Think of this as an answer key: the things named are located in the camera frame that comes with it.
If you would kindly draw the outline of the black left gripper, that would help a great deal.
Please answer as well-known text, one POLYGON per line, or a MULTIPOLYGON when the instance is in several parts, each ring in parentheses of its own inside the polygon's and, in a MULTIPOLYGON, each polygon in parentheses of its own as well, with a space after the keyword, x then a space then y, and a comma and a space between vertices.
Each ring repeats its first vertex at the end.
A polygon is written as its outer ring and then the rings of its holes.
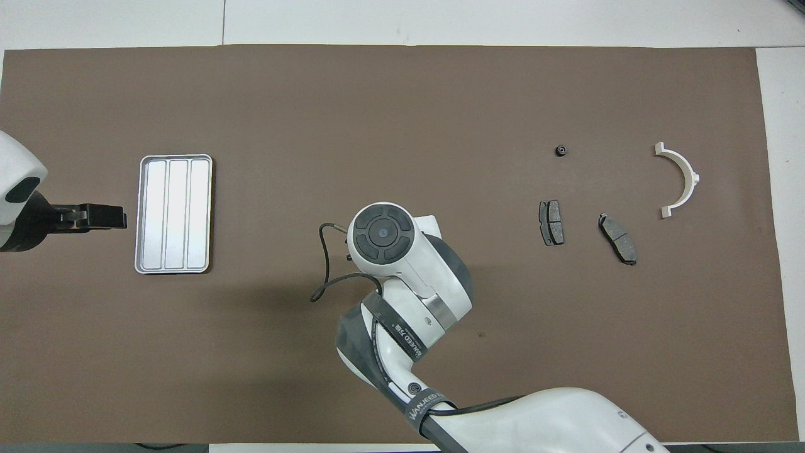
POLYGON ((55 204, 53 207, 41 193, 32 192, 17 219, 9 227, 5 252, 34 249, 52 229, 111 230, 128 227, 127 214, 122 206, 55 204))

